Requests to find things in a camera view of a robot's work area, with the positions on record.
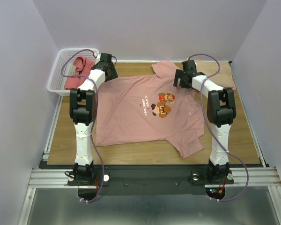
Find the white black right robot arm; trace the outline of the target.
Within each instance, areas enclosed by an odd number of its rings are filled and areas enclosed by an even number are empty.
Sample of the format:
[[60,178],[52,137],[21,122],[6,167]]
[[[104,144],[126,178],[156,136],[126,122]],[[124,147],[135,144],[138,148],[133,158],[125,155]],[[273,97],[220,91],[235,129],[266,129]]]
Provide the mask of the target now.
[[208,181],[217,183],[229,174],[229,132],[236,117],[234,91],[215,84],[202,73],[181,69],[175,72],[173,86],[198,90],[207,98],[207,113],[203,117],[206,124],[210,124],[212,149],[206,177]]

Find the pink printed t shirt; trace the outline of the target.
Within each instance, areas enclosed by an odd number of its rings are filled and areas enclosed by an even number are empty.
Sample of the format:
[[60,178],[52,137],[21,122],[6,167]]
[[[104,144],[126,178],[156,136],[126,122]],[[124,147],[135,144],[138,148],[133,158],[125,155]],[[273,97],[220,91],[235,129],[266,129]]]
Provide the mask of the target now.
[[177,66],[152,65],[153,75],[119,77],[98,89],[96,145],[167,141],[187,158],[203,149],[201,106],[195,91],[173,85]]

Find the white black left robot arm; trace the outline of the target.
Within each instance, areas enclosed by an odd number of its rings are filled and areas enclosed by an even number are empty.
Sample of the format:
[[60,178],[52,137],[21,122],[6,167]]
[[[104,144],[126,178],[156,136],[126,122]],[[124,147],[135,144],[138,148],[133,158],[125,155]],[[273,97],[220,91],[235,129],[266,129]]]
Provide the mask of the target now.
[[97,116],[98,88],[117,77],[112,60],[101,58],[91,68],[86,80],[78,88],[70,90],[69,114],[76,134],[74,168],[67,173],[70,182],[89,185],[96,180],[92,134]]

